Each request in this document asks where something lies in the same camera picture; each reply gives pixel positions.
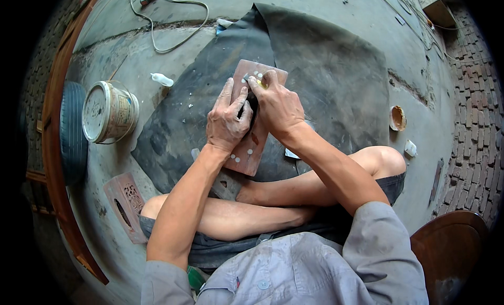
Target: brick wall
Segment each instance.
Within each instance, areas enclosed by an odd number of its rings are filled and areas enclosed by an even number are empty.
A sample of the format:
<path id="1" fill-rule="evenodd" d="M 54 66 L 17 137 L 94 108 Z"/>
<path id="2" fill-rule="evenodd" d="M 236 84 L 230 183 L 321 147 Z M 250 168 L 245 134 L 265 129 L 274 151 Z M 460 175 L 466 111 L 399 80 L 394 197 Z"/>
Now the brick wall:
<path id="1" fill-rule="evenodd" d="M 474 20 L 461 6 L 450 6 L 461 28 L 447 34 L 455 82 L 455 132 L 442 197 L 432 218 L 470 210 L 491 228 L 504 179 L 501 88 L 488 48 Z"/>
<path id="2" fill-rule="evenodd" d="M 42 118 L 45 88 L 56 48 L 66 29 L 67 21 L 79 10 L 82 0 L 61 0 L 47 21 L 37 46 L 34 49 L 30 67 L 26 72 L 21 105 L 26 111 L 28 125 L 28 168 L 43 170 L 42 135 L 37 132 L 37 120 Z"/>

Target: shirt button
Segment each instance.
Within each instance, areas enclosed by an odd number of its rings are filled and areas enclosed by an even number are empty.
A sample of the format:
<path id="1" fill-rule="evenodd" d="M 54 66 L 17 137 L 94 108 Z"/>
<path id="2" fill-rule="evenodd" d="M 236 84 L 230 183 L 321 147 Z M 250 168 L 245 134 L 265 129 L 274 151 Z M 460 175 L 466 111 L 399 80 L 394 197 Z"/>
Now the shirt button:
<path id="1" fill-rule="evenodd" d="M 259 283 L 257 283 L 257 287 L 260 288 L 261 290 L 265 290 L 268 287 L 270 287 L 270 283 L 266 280 L 261 280 Z"/>

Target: bucket lid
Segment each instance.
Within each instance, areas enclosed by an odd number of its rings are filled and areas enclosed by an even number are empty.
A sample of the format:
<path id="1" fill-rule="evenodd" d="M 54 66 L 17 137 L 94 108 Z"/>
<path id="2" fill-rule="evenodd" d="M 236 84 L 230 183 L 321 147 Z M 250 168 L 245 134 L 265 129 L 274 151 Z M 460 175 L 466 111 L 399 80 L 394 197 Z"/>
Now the bucket lid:
<path id="1" fill-rule="evenodd" d="M 96 82 L 89 90 L 82 109 L 82 129 L 90 142 L 100 142 L 110 117 L 110 88 L 105 81 Z"/>

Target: gray work shirt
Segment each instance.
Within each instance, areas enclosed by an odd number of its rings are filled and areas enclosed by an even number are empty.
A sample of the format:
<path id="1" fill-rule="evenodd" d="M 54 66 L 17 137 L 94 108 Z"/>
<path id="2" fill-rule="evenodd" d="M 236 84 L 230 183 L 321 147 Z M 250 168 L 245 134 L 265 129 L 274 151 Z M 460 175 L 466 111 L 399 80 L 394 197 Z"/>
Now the gray work shirt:
<path id="1" fill-rule="evenodd" d="M 187 274 L 148 261 L 142 304 L 194 304 Z M 422 266 L 392 208 L 357 209 L 343 246 L 303 232 L 267 240 L 222 264 L 196 304 L 428 304 Z"/>

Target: shirt sleeve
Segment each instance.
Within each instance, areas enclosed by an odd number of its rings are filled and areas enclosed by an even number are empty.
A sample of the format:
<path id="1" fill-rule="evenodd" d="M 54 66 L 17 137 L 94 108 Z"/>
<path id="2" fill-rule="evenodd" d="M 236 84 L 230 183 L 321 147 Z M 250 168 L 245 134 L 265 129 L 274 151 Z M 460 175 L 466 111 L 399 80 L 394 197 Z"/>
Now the shirt sleeve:
<path id="1" fill-rule="evenodd" d="M 187 273 L 163 262 L 148 261 L 142 283 L 142 305 L 194 305 Z"/>
<path id="2" fill-rule="evenodd" d="M 374 201 L 357 209 L 343 258 L 377 303 L 428 303 L 422 265 L 387 204 Z"/>

